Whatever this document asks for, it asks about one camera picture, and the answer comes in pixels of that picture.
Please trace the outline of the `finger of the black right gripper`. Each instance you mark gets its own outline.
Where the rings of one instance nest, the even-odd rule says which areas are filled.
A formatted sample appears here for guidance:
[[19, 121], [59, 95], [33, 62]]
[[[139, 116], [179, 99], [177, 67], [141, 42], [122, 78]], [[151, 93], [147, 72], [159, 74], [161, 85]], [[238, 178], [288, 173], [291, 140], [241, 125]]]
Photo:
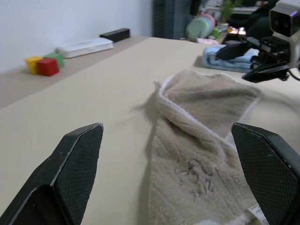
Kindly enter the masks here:
[[227, 45], [220, 49], [216, 54], [216, 58], [220, 60], [233, 60], [246, 54], [250, 49], [259, 50], [261, 44], [240, 43]]
[[286, 63], [260, 65], [251, 72], [242, 76], [242, 79], [251, 83], [260, 83], [273, 79], [286, 81], [289, 66]]

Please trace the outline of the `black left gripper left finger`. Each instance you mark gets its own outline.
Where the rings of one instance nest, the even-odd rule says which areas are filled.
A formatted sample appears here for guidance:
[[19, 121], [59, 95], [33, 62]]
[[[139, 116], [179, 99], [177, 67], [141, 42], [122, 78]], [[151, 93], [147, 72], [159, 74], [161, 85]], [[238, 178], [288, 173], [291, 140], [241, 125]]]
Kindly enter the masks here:
[[2, 225], [79, 225], [97, 173], [104, 127], [95, 123], [63, 136], [0, 217]]

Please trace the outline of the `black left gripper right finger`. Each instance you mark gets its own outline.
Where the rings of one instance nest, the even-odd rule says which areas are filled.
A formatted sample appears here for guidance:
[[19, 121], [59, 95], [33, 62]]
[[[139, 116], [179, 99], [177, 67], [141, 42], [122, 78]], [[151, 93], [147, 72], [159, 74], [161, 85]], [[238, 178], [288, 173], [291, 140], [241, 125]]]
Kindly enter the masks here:
[[278, 134], [242, 123], [231, 129], [246, 181], [264, 224], [300, 223], [300, 156]]

